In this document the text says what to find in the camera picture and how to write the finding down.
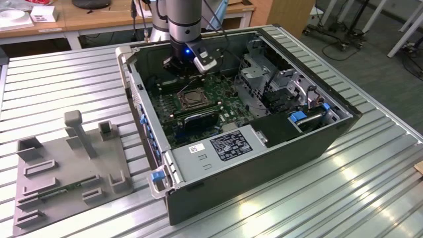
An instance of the metal slotted surface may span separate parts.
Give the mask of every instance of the metal slotted surface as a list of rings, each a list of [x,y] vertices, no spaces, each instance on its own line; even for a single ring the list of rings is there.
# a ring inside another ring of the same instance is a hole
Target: metal slotted surface
[[[27,237],[423,236],[423,180],[413,167],[423,159],[422,136],[284,30],[264,29],[364,113],[326,153],[170,226],[144,179],[150,168],[111,60],[115,48],[12,59],[0,112],[0,237],[12,236],[16,140],[66,136],[60,122],[68,108],[82,110],[84,129],[104,119],[119,125],[136,191]]]

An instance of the wooden table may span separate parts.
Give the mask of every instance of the wooden table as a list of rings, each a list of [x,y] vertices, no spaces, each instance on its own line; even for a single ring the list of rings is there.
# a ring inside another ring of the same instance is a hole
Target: wooden table
[[[74,6],[71,0],[58,0],[55,6],[59,7],[58,22],[35,23],[35,27],[0,32],[0,45],[67,38],[72,50],[79,50],[82,49],[79,36],[134,29],[130,13],[131,0],[112,0],[110,7],[94,10],[92,13]],[[254,5],[246,6],[242,3],[230,5],[224,18],[240,18],[239,28],[248,27],[254,10]],[[152,27],[151,17],[146,18],[146,26]],[[143,20],[139,16],[136,17],[135,27],[136,29],[144,28]]]
[[[56,1],[52,5],[59,12],[58,21],[42,23],[34,22],[34,27],[0,31],[0,45],[66,37],[67,25],[63,1]]]

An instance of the blue tab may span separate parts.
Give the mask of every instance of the blue tab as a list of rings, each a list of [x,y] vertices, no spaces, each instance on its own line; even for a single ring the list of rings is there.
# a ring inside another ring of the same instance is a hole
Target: blue tab
[[[304,114],[304,112],[295,112],[290,116],[292,122],[296,122],[296,121],[304,119],[306,117],[307,117],[307,115]]]
[[[140,119],[140,123],[144,124],[147,121],[146,121],[146,114],[142,114],[142,119]]]
[[[158,172],[152,172],[151,174],[151,180],[152,182],[159,182],[160,180],[163,180],[166,178],[166,174],[164,171],[160,170]]]
[[[327,103],[324,103],[323,108],[324,108],[324,110],[328,110],[331,108],[331,106]]]

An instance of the motherboard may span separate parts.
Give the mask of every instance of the motherboard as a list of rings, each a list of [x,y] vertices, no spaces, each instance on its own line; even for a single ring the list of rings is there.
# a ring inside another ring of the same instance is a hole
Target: motherboard
[[[255,117],[234,89],[234,77],[210,75],[202,85],[150,94],[172,148],[236,129]]]

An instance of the white box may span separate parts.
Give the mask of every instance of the white box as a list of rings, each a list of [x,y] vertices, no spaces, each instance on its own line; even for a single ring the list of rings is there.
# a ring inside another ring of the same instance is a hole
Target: white box
[[[34,22],[55,22],[58,20],[58,11],[55,6],[35,6],[31,11]]]
[[[0,31],[16,30],[26,27],[32,27],[32,20],[30,14],[26,12],[26,15],[16,20],[0,20]]]

